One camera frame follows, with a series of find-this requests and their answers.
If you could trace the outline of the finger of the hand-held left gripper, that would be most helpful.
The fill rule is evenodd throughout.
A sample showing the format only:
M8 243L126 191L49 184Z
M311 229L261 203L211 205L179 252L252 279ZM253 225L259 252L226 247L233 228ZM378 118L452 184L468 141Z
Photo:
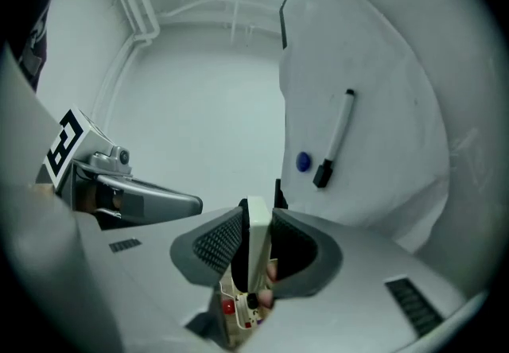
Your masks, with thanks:
M151 184L132 176L98 175L96 211L123 223L164 223L203 211L200 197Z

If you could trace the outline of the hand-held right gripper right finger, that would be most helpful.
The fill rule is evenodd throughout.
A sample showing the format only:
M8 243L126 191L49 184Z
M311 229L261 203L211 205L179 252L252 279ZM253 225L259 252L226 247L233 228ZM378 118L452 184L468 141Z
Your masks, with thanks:
M274 298L318 294L334 280L343 262L334 224L314 215L288 209L273 210L271 255L277 259Z

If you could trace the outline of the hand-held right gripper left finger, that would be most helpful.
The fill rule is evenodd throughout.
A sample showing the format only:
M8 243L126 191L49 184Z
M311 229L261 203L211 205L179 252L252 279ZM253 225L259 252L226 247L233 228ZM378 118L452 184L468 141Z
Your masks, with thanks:
M242 239L243 209L237 207L175 238L170 257L188 282L213 287L220 282Z

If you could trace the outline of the person's left hand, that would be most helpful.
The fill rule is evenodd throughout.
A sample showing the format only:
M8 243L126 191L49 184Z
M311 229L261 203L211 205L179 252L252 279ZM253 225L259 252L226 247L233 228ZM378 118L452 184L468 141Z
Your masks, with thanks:
M122 194L104 184L92 181L79 182L76 188L76 210L93 213L96 209L106 208L119 211Z

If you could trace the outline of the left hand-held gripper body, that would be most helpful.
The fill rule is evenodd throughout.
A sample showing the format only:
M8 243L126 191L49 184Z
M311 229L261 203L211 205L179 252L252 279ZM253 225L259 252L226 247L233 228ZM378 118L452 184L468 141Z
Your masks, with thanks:
M101 176L131 177L130 153L116 145L78 107L71 107L60 120L60 133L50 146L44 165L56 194L72 209L77 209L80 196L77 185L90 184L99 200L98 210L117 211L121 191L101 189Z

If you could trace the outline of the person's right hand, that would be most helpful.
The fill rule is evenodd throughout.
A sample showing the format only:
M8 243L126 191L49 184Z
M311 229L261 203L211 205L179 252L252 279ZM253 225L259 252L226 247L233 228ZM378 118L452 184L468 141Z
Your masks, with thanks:
M278 261L270 260L266 268L266 286L257 294L258 302L263 308L274 307L274 284L277 282Z

